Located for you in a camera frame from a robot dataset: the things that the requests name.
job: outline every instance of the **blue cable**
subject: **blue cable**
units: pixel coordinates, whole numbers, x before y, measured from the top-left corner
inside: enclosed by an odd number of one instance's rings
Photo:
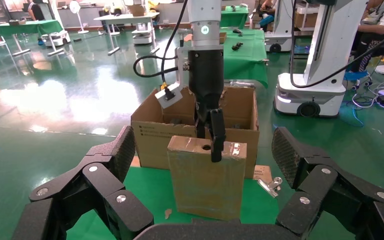
[[[340,106],[341,108],[342,107],[346,107],[348,106],[347,102],[343,102],[343,104],[346,103],[345,105],[342,105]],[[359,127],[359,128],[362,128],[364,127],[364,123],[357,117],[357,112],[356,112],[356,106],[353,105],[352,106],[352,115],[354,116],[354,118],[360,123],[360,125],[355,125],[355,124],[352,124],[352,123],[349,123],[343,119],[341,119],[342,121],[344,121],[346,124],[350,125],[350,126],[353,126],[353,127]]]
[[[354,115],[354,118],[360,122],[361,124],[361,128],[364,127],[364,123],[357,117],[357,113],[356,113],[356,106],[352,106],[352,115]]]

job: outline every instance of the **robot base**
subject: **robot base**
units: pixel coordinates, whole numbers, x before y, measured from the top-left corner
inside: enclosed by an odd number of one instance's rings
[[[296,83],[302,83],[304,76],[294,74],[293,79]],[[345,91],[342,85],[338,88],[317,86],[297,88],[291,84],[289,73],[283,73],[278,77],[274,108],[284,114],[334,118],[339,114]]]
[[[150,34],[145,36],[139,36],[139,35],[133,36],[134,45],[151,44],[151,43],[152,43],[152,37]]]
[[[290,52],[292,36],[290,34],[276,34],[267,32],[264,35],[265,51],[270,53]]]
[[[52,37],[53,44],[55,45],[55,47],[63,46],[65,44],[68,44],[71,42],[70,35],[66,30],[51,33],[51,37]],[[45,40],[45,46],[46,47],[52,47],[52,43],[51,43],[49,36],[47,34],[42,35],[41,38],[43,40]]]

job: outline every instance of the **small cardboard box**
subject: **small cardboard box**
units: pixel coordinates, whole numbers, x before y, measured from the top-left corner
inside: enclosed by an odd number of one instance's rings
[[[133,17],[145,16],[145,8],[141,4],[130,5],[128,6],[128,10]]]
[[[154,96],[155,89],[131,115],[136,151],[140,165],[147,168],[169,169],[167,146],[173,136],[196,138],[194,110],[195,96],[187,87],[183,98],[162,109]],[[225,87],[219,102],[223,109],[226,141],[246,143],[245,177],[252,179],[257,160],[259,121],[256,93],[253,88]]]
[[[228,37],[227,32],[220,32],[220,43],[224,44],[227,37]]]
[[[173,136],[167,147],[176,208],[180,213],[232,220],[241,217],[247,144],[224,142],[211,162],[209,139]]]
[[[317,13],[307,14],[305,18],[304,28],[314,28],[317,21]],[[295,13],[295,27],[303,26],[304,14]]]

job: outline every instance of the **metal screw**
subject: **metal screw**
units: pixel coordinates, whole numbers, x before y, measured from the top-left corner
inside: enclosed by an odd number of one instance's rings
[[[325,174],[331,174],[331,171],[327,168],[322,168],[321,171]]]
[[[118,203],[124,202],[125,200],[126,200],[126,196],[125,195],[119,195],[117,197],[117,202]]]
[[[303,204],[309,204],[310,203],[310,199],[306,198],[305,196],[300,197],[299,201],[301,201],[301,203],[303,203]]]
[[[189,63],[188,62],[183,63],[183,71],[189,71]]]
[[[376,194],[384,199],[384,192],[378,191]]]
[[[96,170],[98,170],[98,167],[97,167],[97,166],[91,166],[91,167],[89,167],[89,172],[95,172]]]
[[[44,187],[44,188],[39,189],[39,191],[37,191],[36,194],[38,196],[42,196],[42,195],[45,195],[47,192],[48,192],[48,189],[46,187]]]

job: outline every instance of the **green mat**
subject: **green mat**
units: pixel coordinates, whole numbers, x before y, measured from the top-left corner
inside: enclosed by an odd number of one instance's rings
[[[203,218],[176,211],[169,170],[131,167],[124,185],[152,212],[155,224],[191,223],[192,218]],[[172,213],[165,219],[167,209],[171,209]],[[245,179],[240,221],[243,224],[274,224],[278,212],[277,199],[272,198],[255,180]],[[113,240],[114,237],[98,215],[91,211],[67,232],[67,239]]]
[[[0,35],[10,36],[13,34],[51,34],[63,30],[57,20],[26,21],[25,24],[10,26],[9,23],[0,24]]]
[[[226,6],[226,10],[221,11],[220,27],[238,27],[243,29],[248,13],[247,7],[236,6],[236,11],[232,11],[231,6]]]
[[[266,88],[267,58],[264,45],[264,32],[259,29],[242,29],[242,36],[233,33],[232,30],[221,29],[227,33],[224,42],[224,79],[226,80],[256,80]],[[232,46],[241,42],[243,45],[236,51]]]

